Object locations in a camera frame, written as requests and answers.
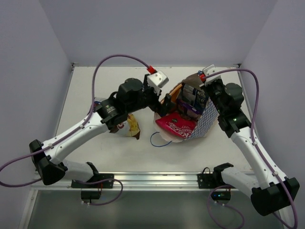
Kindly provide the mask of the purple snack packet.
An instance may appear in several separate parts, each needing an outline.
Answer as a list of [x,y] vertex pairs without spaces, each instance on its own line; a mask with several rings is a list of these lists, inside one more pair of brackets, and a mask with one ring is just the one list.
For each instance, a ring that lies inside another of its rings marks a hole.
[[202,111],[197,110],[192,105],[188,104],[187,102],[177,99],[177,111],[184,117],[191,120],[198,121],[198,119],[202,115]]

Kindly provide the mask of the orange snack bag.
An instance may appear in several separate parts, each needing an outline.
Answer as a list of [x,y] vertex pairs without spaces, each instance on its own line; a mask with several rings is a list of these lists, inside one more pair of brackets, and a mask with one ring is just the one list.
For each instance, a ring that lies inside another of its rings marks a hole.
[[177,98],[182,90],[183,84],[179,83],[177,84],[168,94],[171,96],[171,102],[174,106],[177,105]]

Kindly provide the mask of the red KitKat snack bag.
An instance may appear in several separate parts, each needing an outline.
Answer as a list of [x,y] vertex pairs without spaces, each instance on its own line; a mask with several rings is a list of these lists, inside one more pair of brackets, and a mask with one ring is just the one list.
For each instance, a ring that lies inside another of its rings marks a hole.
[[163,116],[155,122],[162,130],[183,139],[191,136],[197,124],[194,120],[183,118],[178,112]]

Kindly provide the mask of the checkered paper bag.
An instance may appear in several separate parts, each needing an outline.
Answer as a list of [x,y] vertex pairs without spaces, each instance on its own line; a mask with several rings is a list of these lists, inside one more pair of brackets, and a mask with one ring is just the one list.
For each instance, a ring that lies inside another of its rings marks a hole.
[[[189,84],[190,86],[192,86],[198,90],[201,90],[199,87],[200,84],[202,83],[202,81],[200,79],[200,75],[201,74],[194,73],[192,75],[189,75],[185,79],[181,80],[179,83]],[[177,99],[182,100],[182,90]],[[173,113],[173,112],[178,112],[177,105],[170,113]],[[207,134],[209,133],[210,129],[214,126],[217,116],[218,116],[218,112],[217,112],[215,106],[213,105],[211,99],[209,98],[206,108],[204,109],[201,117],[198,119],[198,121],[196,121],[197,124],[196,124],[195,129],[193,130],[191,136],[188,137],[187,139],[183,139],[181,137],[174,136],[174,135],[168,133],[167,131],[162,130],[155,122],[157,119],[161,118],[161,116],[159,116],[158,114],[154,114],[153,124],[154,124],[155,130],[157,132],[160,132],[160,135],[164,140],[172,141],[172,143],[179,143],[179,142],[191,140],[194,138],[206,137]]]

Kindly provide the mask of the brown Chips Ahoy bag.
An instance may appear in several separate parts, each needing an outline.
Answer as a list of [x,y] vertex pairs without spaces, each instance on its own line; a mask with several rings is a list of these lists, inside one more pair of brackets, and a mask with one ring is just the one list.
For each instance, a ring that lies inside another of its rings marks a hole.
[[112,128],[110,133],[123,137],[134,137],[136,140],[139,140],[141,130],[137,119],[132,113],[130,113],[127,116],[127,120]]

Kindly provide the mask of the blue white cookie bag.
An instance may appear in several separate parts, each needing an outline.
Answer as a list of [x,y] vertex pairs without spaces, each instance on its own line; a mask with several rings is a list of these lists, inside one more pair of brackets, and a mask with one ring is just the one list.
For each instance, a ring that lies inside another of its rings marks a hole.
[[103,98],[103,97],[95,97],[95,98],[94,98],[94,107],[97,107],[98,105],[100,105],[101,102],[103,102],[104,100],[106,100],[106,98]]

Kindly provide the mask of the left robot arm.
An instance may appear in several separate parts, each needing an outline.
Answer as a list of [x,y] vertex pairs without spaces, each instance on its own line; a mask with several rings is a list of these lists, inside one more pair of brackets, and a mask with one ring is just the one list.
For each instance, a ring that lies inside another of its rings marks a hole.
[[99,175],[93,163],[71,162],[66,157],[90,139],[125,122],[135,111],[149,107],[159,116],[165,116],[174,107],[169,94],[163,102],[159,101],[168,81],[161,71],[145,75],[144,81],[129,78],[109,98],[92,105],[88,115],[67,131],[44,142],[32,141],[29,145],[32,160],[43,183],[51,185],[65,178],[88,187],[96,186]]

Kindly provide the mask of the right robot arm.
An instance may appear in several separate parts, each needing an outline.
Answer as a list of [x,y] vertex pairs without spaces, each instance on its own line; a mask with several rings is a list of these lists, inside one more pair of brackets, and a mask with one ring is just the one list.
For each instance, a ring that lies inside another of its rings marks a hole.
[[291,206],[300,185],[296,178],[288,178],[275,164],[252,131],[251,122],[241,109],[244,101],[241,86],[223,84],[218,79],[209,84],[203,83],[200,88],[215,105],[220,128],[241,150],[255,174],[252,178],[225,163],[214,168],[214,185],[224,187],[228,184],[238,189],[250,198],[255,210],[262,216]]

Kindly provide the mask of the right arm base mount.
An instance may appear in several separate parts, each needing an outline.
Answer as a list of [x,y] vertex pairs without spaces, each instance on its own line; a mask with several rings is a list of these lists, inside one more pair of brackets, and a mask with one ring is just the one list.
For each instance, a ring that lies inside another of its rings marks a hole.
[[236,187],[226,184],[222,178],[222,172],[228,172],[229,168],[234,168],[230,163],[224,163],[213,168],[211,171],[210,168],[205,167],[203,171],[197,174],[197,183],[199,189],[214,189],[217,187],[220,188],[234,188]]

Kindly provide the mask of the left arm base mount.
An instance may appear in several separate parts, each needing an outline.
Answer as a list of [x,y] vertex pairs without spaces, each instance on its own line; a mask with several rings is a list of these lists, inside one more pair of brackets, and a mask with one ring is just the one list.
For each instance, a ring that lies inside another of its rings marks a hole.
[[[114,174],[99,173],[99,171],[93,165],[93,163],[87,162],[86,164],[91,168],[91,170],[93,172],[93,176],[89,180],[85,181],[86,183],[93,183],[93,182],[101,181],[101,180],[104,180],[104,179],[114,178]],[[101,182],[99,184],[88,185],[88,184],[79,183],[77,181],[72,181],[71,182],[71,187],[72,188],[100,188],[100,189],[103,189],[103,188],[113,188],[113,183],[114,183],[113,180],[107,180],[107,181]]]

